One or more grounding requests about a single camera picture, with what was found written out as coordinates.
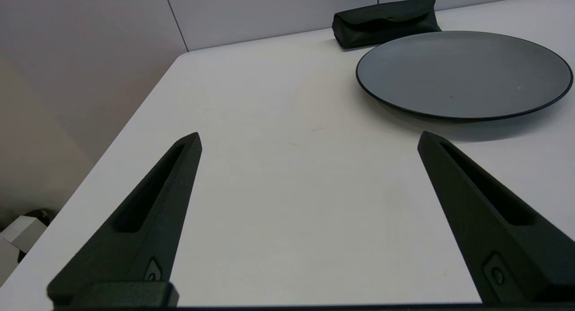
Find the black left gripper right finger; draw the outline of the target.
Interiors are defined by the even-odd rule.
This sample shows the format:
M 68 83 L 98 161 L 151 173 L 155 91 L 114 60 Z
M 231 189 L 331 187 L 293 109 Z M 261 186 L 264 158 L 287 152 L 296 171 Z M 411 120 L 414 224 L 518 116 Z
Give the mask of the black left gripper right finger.
M 568 235 L 444 137 L 417 150 L 483 303 L 573 305 Z

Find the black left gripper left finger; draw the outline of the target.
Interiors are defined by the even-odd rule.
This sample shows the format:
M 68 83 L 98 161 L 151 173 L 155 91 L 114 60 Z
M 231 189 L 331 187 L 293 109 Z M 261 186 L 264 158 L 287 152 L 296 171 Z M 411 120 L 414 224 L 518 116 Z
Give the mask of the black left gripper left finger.
M 176 141 L 47 286 L 54 306 L 175 306 L 170 282 L 203 147 Z

